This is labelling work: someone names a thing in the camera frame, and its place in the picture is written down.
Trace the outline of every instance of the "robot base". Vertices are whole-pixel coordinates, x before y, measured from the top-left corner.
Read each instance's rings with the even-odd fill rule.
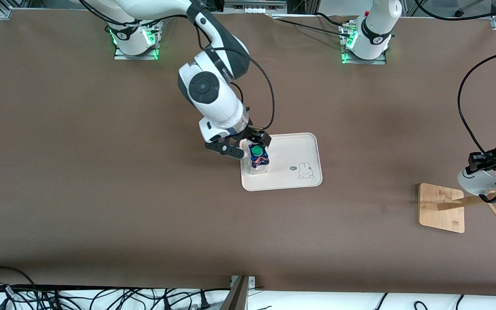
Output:
[[[116,38],[111,34],[114,41],[114,59],[115,60],[158,60],[158,55],[160,53],[160,41],[162,40],[162,29],[164,22],[160,20],[158,24],[147,29],[150,34],[146,33],[144,35],[146,43],[151,45],[139,55],[128,55],[123,53],[116,45]]]
[[[339,33],[347,33],[353,36],[353,33],[357,31],[357,21],[351,19],[350,21],[343,23],[342,26],[338,26]],[[342,63],[356,63],[359,65],[385,65],[386,64],[386,53],[382,52],[377,59],[366,60],[357,57],[347,45],[352,40],[352,37],[341,37],[340,36],[340,49],[342,51]]]
[[[271,135],[268,171],[250,174],[250,159],[240,161],[242,187],[250,192],[319,186],[322,181],[317,138],[309,133]],[[240,145],[247,149],[246,140]]]
[[[418,186],[418,223],[445,231],[464,232],[464,208],[437,210],[437,204],[464,197],[461,190],[421,183]]]

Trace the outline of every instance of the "brown table surface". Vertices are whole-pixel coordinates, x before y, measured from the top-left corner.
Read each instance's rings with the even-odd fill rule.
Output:
[[[317,137],[323,183],[246,192],[238,161],[203,147],[177,88],[199,52],[187,20],[165,28],[158,61],[114,61],[87,11],[16,10],[0,21],[0,264],[39,284],[223,287],[250,274],[269,290],[496,294],[492,212],[467,208],[463,234],[423,227],[416,192],[460,188],[476,151],[456,94],[496,53],[488,20],[401,19],[387,65],[345,65],[334,35],[218,19],[272,79],[269,132]],[[252,65],[238,83],[265,124],[265,79]],[[462,99],[494,147],[496,60]]]

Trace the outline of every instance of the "black cable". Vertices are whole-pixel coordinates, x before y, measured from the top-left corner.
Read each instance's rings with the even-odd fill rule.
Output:
[[[265,126],[265,127],[262,128],[262,130],[268,129],[271,125],[273,125],[273,122],[274,122],[274,119],[275,119],[275,92],[273,90],[273,84],[271,84],[271,80],[270,80],[269,76],[267,75],[267,72],[265,72],[265,70],[261,67],[261,65],[257,61],[255,61],[252,57],[250,57],[250,55],[248,55],[246,52],[243,52],[243,51],[240,51],[240,50],[237,50],[237,49],[232,49],[230,47],[207,47],[207,48],[202,47],[202,42],[201,42],[201,38],[200,38],[199,28],[196,28],[196,33],[197,33],[197,36],[198,36],[198,46],[203,51],[204,50],[213,50],[213,51],[232,51],[232,52],[235,52],[235,53],[237,53],[239,55],[242,55],[246,59],[252,61],[252,63],[254,65],[256,65],[256,67],[261,71],[261,73],[263,74],[263,76],[267,80],[267,84],[269,84],[269,90],[271,92],[271,104],[272,104],[271,120],[269,121],[269,124],[267,126]]]
[[[125,302],[124,298],[128,294],[130,294],[130,291],[128,291],[126,293],[126,290],[124,290],[124,294],[122,294],[120,297],[118,297],[118,299],[114,300],[114,302],[112,302],[112,304],[110,304],[110,306],[108,306],[108,308],[106,308],[106,310],[110,310],[110,308],[112,308],[112,306],[114,306],[114,304],[116,304],[119,300],[122,300],[122,302],[120,304],[118,304],[118,307],[116,307],[116,310],[118,310],[120,305],[122,305],[123,302]]]
[[[293,24],[293,25],[300,26],[300,27],[305,27],[305,28],[309,28],[309,29],[313,29],[313,30],[317,30],[317,31],[322,31],[324,33],[331,33],[331,34],[339,35],[342,37],[349,37],[350,36],[347,33],[339,33],[338,31],[331,31],[331,30],[321,29],[321,28],[317,28],[317,27],[313,27],[313,26],[304,25],[304,24],[299,24],[299,23],[291,22],[290,20],[284,20],[284,19],[277,19],[277,20],[280,20],[283,23]]]
[[[118,290],[114,290],[114,292],[110,292],[108,294],[101,295],[98,298],[103,298],[104,296],[108,296],[108,295],[114,294],[116,292],[118,292]],[[92,300],[93,299],[93,298],[84,298],[82,296],[66,296],[66,295],[64,295],[64,296],[63,295],[60,295],[60,296],[61,297],[64,297],[64,298],[70,298],[70,299],[85,299],[85,300]]]
[[[380,298],[380,302],[378,302],[378,306],[374,310],[380,310],[380,307],[382,307],[382,302],[384,302],[384,299],[386,299],[387,295],[388,293],[384,293],[384,295],[382,295],[382,298]]]
[[[200,290],[200,310],[206,310],[210,308],[212,305],[209,304],[208,300],[206,299],[206,294],[204,293],[203,290]]]
[[[462,79],[462,82],[460,83],[460,87],[459,87],[459,94],[457,95],[457,106],[459,108],[459,115],[460,115],[460,119],[462,120],[462,123],[464,124],[466,130],[470,134],[470,137],[472,138],[472,141],[474,141],[474,144],[476,145],[476,147],[478,147],[478,149],[480,150],[480,152],[482,154],[484,154],[484,156],[487,157],[487,159],[489,159],[494,164],[496,164],[496,159],[494,159],[492,156],[490,156],[484,150],[484,148],[480,145],[480,143],[476,139],[476,136],[474,135],[474,132],[472,132],[472,130],[470,129],[470,126],[468,126],[468,123],[466,122],[466,119],[464,118],[464,115],[462,114],[462,108],[461,108],[461,104],[460,104],[460,97],[461,97],[461,94],[462,94],[462,88],[464,87],[464,84],[466,83],[466,80],[468,79],[468,77],[470,76],[470,74],[472,72],[474,72],[474,70],[476,70],[478,67],[480,67],[480,65],[483,65],[484,63],[486,63],[486,62],[488,62],[488,61],[490,61],[492,59],[495,59],[495,58],[496,58],[496,55],[493,55],[491,57],[488,57],[487,59],[484,59],[484,60],[480,61],[480,63],[478,63],[477,65],[474,65],[474,67],[472,67],[472,69],[470,69],[470,71],[468,71],[468,73],[466,73],[466,76],[464,76],[464,78]]]
[[[421,302],[420,300],[415,301],[415,303],[413,304],[413,307],[415,308],[415,310],[419,310],[419,308],[417,308],[417,304],[421,304],[425,310],[428,310],[428,307],[426,307],[426,305],[423,302]]]
[[[89,12],[91,12],[91,14],[97,16],[98,18],[104,20],[106,23],[110,23],[110,24],[114,24],[114,25],[118,25],[118,26],[124,26],[124,27],[134,27],[134,26],[152,26],[154,24],[157,24],[160,22],[160,20],[163,20],[163,19],[166,19],[166,18],[170,18],[170,17],[186,17],[185,15],[172,15],[172,16],[166,16],[166,17],[163,17],[163,18],[160,18],[160,19],[156,19],[156,20],[152,20],[151,22],[148,22],[148,23],[144,23],[144,24],[134,24],[134,23],[121,23],[121,22],[118,22],[117,20],[114,20],[104,14],[102,14],[102,12],[100,12],[99,10],[97,10],[96,8],[94,8],[91,4],[88,4],[85,0],[79,0],[79,2],[81,3],[81,5],[83,5]]]
[[[28,280],[28,282],[30,282],[30,285],[34,289],[36,288],[36,285],[35,285],[34,281],[26,273],[24,273],[24,271],[22,271],[20,269],[17,269],[17,268],[14,268],[14,267],[8,267],[8,266],[0,266],[0,269],[11,270],[11,271],[15,271],[16,273],[20,273],[20,275],[22,275],[23,277],[25,277],[26,280]],[[8,297],[10,298],[10,300],[13,303],[14,307],[16,308],[15,300],[13,300],[12,296],[10,296],[10,295]]]
[[[295,12],[305,2],[307,2],[307,0],[302,0],[301,2],[299,2],[298,3],[298,6],[296,6],[292,11],[290,11],[290,14],[292,14],[293,12]]]
[[[112,288],[109,288],[109,289],[106,289],[106,290],[102,290],[102,291],[98,292],[97,294],[95,294],[95,296],[94,296],[94,297],[93,297],[93,299],[91,300],[91,303],[89,304],[89,310],[91,310],[91,309],[93,308],[93,304],[95,303],[95,300],[96,300],[97,298],[99,298],[99,295],[100,295],[100,294],[104,293],[105,291],[110,291],[110,290],[112,290]]]
[[[229,288],[211,288],[209,290],[203,290],[204,293],[206,293],[206,292],[213,292],[213,291],[230,291],[230,289]],[[191,298],[192,296],[194,296],[196,294],[200,294],[200,292],[194,292],[194,293],[191,293],[191,294],[189,294],[189,293],[179,293],[179,294],[187,294],[187,296],[185,296],[184,298],[179,298],[175,302],[171,303],[170,304],[170,307],[173,306],[174,304],[177,304],[181,300],[184,300],[184,299],[187,299],[187,298]]]
[[[163,294],[163,295],[162,295],[162,297],[161,297],[159,300],[157,300],[157,302],[155,302],[155,303],[153,304],[153,306],[150,308],[150,310],[153,310],[154,308],[156,308],[156,306],[158,305],[158,303],[159,303],[161,300],[163,300],[164,298],[168,298],[168,296],[167,296],[167,295],[168,295],[169,293],[171,293],[171,291],[173,291],[173,290],[175,290],[175,289],[174,289],[174,288],[172,288],[172,289],[171,289],[171,290],[169,290],[167,293]]]
[[[326,16],[322,12],[316,12],[313,15],[322,16],[322,17],[324,17],[326,19],[327,22],[329,22],[329,23],[331,23],[333,25],[336,25],[336,26],[341,26],[342,25],[342,23],[335,22],[334,20],[330,19],[328,16]]]
[[[138,301],[138,302],[142,303],[142,304],[143,304],[143,310],[146,310],[146,304],[144,303],[144,301],[142,301],[142,300],[138,300],[137,298],[134,298],[133,296],[131,296],[130,298],[131,298],[132,300],[136,300],[136,301]]]
[[[242,90],[240,89],[240,86],[238,86],[235,82],[230,82],[229,84],[233,85],[234,87],[237,88],[240,92],[240,102],[244,103],[244,94],[242,94]]]
[[[9,302],[8,298],[5,298],[3,302],[0,304],[0,310],[6,310],[6,303]]]
[[[459,300],[456,301],[455,310],[459,310],[459,304],[460,304],[460,301],[462,300],[463,297],[464,297],[464,294],[461,294],[459,297]]]
[[[478,18],[482,18],[482,17],[490,17],[490,16],[495,16],[496,15],[496,12],[490,12],[488,14],[481,14],[481,15],[468,16],[468,17],[443,17],[443,16],[435,15],[432,12],[430,12],[429,10],[426,10],[418,0],[415,1],[415,4],[418,6],[418,8],[422,12],[424,12],[428,16],[431,16],[433,18],[437,18],[437,19],[440,19],[440,20],[472,20],[472,19],[478,19]]]

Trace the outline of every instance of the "green led light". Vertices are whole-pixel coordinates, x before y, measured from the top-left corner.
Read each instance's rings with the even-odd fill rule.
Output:
[[[118,43],[116,43],[116,38],[114,37],[112,31],[110,32],[110,36],[112,37],[112,42],[114,43],[114,45],[118,46]]]
[[[149,37],[148,37],[148,35],[149,35],[149,34],[150,34],[150,33],[149,33],[148,31],[146,31],[146,30],[144,30],[144,29],[143,29],[143,36],[145,37],[146,43],[147,43],[148,45],[152,44],[152,41],[154,40],[154,39],[153,39],[153,40],[151,40],[152,38],[149,38]]]

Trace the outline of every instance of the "white floor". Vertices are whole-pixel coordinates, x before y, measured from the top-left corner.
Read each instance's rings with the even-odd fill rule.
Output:
[[[98,291],[67,291],[63,292],[63,296],[78,296],[85,298],[93,298]],[[144,295],[152,296],[151,290],[141,291]],[[154,290],[156,296],[162,296],[164,290]],[[177,292],[197,292],[197,290],[177,290]],[[216,304],[225,300],[228,291],[214,291],[206,293],[207,300],[210,304]],[[106,310],[110,304],[122,295],[122,291],[114,294],[97,298],[93,304],[93,310]],[[333,293],[333,292],[279,292],[279,291],[250,291],[248,298],[248,310],[262,310],[271,306],[271,310],[374,310],[378,306],[381,293]],[[175,298],[170,298],[172,304],[183,295]],[[423,302],[429,310],[454,310],[456,301],[460,295],[450,294],[388,294],[384,300],[380,310],[414,310],[413,304],[415,301]],[[127,300],[122,307],[122,310],[145,310],[153,306],[153,301],[137,297],[140,301]],[[0,304],[5,299],[3,293],[0,293]],[[20,296],[15,295],[16,300],[21,300]],[[90,300],[74,299],[81,310],[88,310]],[[192,304],[200,306],[200,298],[198,294],[193,296]],[[17,304],[17,310],[31,310],[25,304]],[[114,304],[110,309],[114,310],[118,304]],[[189,307],[189,298],[171,306],[173,310],[185,310]],[[11,303],[8,303],[7,309],[14,310]],[[163,310],[164,303],[160,302],[155,310]],[[425,310],[422,305],[418,310]],[[459,306],[459,310],[496,310],[496,296],[465,296]]]

